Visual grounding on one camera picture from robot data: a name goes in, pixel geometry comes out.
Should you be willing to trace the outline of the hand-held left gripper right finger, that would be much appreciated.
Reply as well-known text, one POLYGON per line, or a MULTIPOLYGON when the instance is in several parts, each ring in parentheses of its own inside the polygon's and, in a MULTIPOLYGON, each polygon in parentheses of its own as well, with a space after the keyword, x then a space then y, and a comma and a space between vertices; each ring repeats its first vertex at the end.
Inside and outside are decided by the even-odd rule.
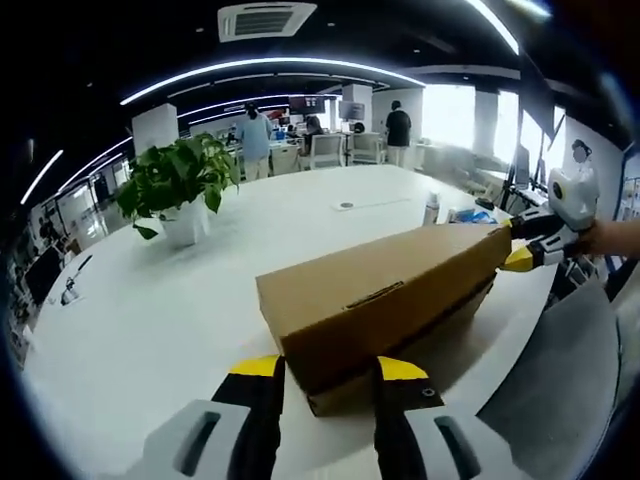
POLYGON ((506 440, 447 405, 418 366, 379 356, 373 379, 374 448, 384 479, 527 479, 506 440))

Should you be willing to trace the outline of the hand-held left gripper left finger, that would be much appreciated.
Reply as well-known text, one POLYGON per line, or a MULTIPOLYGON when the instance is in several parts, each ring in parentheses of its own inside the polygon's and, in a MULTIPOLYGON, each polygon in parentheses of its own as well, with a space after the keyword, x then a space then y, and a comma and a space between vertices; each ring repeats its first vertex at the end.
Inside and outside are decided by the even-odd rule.
POLYGON ((244 360, 209 400, 194 400, 154 430, 129 479, 269 479, 280 446, 285 359, 244 360))

